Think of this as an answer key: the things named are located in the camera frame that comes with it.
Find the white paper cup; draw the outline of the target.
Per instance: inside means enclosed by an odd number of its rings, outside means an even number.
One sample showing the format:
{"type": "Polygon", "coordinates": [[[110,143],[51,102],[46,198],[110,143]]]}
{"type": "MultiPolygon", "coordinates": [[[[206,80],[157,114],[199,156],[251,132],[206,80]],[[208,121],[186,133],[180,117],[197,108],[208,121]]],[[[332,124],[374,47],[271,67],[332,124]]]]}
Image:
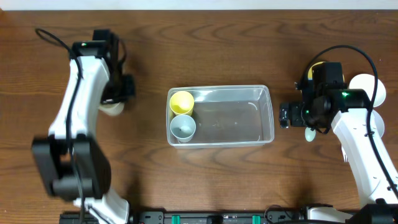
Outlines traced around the white paper cup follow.
{"type": "Polygon", "coordinates": [[[124,103],[121,102],[99,106],[99,110],[104,112],[108,116],[117,116],[123,112],[123,109],[124,109],[124,103]]]}

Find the mint green plastic spoon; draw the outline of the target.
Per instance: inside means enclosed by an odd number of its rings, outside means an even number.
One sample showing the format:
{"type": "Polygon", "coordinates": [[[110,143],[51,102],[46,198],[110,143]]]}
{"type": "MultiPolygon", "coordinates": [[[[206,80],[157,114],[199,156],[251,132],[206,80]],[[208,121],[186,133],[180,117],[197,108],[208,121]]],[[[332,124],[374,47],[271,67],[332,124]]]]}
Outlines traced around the mint green plastic spoon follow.
{"type": "Polygon", "coordinates": [[[317,132],[312,128],[305,128],[305,139],[308,142],[312,142],[315,139],[317,132]]]}

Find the yellow bowl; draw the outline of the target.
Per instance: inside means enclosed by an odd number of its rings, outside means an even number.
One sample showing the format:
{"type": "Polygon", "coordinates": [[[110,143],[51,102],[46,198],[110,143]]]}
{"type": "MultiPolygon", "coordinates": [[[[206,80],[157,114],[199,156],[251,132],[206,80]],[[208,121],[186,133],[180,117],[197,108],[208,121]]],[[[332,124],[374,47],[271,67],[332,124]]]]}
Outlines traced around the yellow bowl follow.
{"type": "Polygon", "coordinates": [[[314,64],[308,69],[308,73],[307,73],[307,79],[308,79],[308,80],[313,80],[313,68],[314,68],[315,66],[321,65],[321,64],[323,64],[323,63],[324,63],[324,61],[314,63],[314,64]]]}

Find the clear plastic storage container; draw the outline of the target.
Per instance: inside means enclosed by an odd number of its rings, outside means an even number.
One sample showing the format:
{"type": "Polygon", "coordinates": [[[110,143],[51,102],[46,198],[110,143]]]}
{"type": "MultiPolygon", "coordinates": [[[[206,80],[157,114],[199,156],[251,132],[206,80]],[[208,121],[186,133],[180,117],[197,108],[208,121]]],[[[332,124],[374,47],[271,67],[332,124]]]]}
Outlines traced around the clear plastic storage container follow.
{"type": "Polygon", "coordinates": [[[171,88],[167,95],[167,141],[176,149],[263,146],[274,140],[271,96],[265,85],[188,86],[171,88]],[[175,114],[171,97],[179,91],[194,99],[196,131],[189,142],[179,141],[170,124],[175,114]]]}

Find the yellow paper cup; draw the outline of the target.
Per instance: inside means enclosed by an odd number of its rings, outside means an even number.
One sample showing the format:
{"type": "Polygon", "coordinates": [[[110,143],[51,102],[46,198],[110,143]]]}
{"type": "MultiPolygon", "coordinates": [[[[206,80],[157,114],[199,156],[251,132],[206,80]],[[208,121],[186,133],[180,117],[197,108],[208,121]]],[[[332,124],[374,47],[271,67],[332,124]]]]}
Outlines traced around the yellow paper cup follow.
{"type": "Polygon", "coordinates": [[[193,113],[194,97],[187,91],[178,91],[174,93],[169,101],[169,106],[172,112],[178,115],[189,115],[193,113]]]}

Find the white plastic fork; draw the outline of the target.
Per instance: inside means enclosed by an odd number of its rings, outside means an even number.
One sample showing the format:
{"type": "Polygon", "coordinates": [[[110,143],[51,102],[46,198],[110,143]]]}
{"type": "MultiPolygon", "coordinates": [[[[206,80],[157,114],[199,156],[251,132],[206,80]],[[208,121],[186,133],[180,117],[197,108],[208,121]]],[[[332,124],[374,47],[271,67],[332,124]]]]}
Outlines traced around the white plastic fork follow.
{"type": "Polygon", "coordinates": [[[348,162],[348,157],[346,155],[346,152],[345,152],[345,149],[344,149],[343,146],[341,146],[341,152],[342,152],[342,155],[343,155],[344,162],[348,162]]]}

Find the grey paper cup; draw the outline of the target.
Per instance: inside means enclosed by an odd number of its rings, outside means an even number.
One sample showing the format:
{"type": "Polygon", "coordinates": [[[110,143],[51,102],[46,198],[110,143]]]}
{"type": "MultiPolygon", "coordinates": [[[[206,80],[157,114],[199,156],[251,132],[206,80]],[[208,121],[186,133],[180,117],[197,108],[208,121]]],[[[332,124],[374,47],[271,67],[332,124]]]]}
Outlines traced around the grey paper cup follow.
{"type": "Polygon", "coordinates": [[[189,142],[196,131],[195,120],[186,114],[174,117],[170,122],[171,133],[179,142],[189,142]]]}

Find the white bowl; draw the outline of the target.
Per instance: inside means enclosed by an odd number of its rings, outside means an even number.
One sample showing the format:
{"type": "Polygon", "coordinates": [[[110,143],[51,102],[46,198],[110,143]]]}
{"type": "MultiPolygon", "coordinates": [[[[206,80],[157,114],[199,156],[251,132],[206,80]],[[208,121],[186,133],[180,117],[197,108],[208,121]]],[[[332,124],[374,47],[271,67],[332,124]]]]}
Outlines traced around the white bowl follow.
{"type": "MultiPolygon", "coordinates": [[[[349,89],[363,89],[371,100],[374,91],[374,81],[375,79],[373,75],[362,73],[351,79],[349,83],[349,89]]],[[[386,95],[386,88],[382,81],[378,79],[374,107],[381,106],[386,99],[386,95]]]]}

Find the light grey bowl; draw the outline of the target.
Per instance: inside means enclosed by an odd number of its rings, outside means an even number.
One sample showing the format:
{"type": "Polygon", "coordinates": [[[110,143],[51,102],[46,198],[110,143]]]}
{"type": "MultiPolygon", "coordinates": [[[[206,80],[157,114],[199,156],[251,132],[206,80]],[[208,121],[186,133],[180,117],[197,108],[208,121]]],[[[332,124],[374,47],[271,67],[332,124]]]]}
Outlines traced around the light grey bowl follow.
{"type": "Polygon", "coordinates": [[[380,137],[383,137],[384,132],[385,132],[385,124],[384,124],[383,118],[375,110],[373,110],[373,118],[374,118],[374,121],[376,124],[376,129],[377,129],[378,134],[380,135],[380,137]]]}

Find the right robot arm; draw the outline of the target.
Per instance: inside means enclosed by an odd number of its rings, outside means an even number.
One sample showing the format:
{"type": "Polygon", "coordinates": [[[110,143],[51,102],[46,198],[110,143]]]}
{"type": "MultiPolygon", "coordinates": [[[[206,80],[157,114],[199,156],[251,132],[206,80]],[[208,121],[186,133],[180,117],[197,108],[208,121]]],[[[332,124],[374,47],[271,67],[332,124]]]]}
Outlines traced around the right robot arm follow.
{"type": "Polygon", "coordinates": [[[397,223],[397,171],[368,110],[368,94],[348,88],[339,62],[312,64],[296,88],[302,100],[280,105],[281,128],[333,131],[345,150],[362,208],[346,213],[331,205],[307,205],[293,222],[397,223]]]}

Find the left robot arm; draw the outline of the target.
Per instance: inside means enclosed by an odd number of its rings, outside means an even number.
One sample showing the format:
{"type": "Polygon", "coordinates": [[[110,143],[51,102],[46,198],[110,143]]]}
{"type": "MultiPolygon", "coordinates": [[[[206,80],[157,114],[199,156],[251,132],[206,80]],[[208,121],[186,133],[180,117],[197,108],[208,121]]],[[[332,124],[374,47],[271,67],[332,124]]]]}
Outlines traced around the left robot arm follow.
{"type": "Polygon", "coordinates": [[[99,111],[119,115],[136,94],[132,75],[123,73],[124,42],[109,29],[68,46],[50,32],[35,33],[63,47],[70,78],[48,135],[32,141],[32,153],[46,193],[80,209],[71,223],[132,223],[129,202],[111,188],[111,166],[96,140],[99,111]]]}

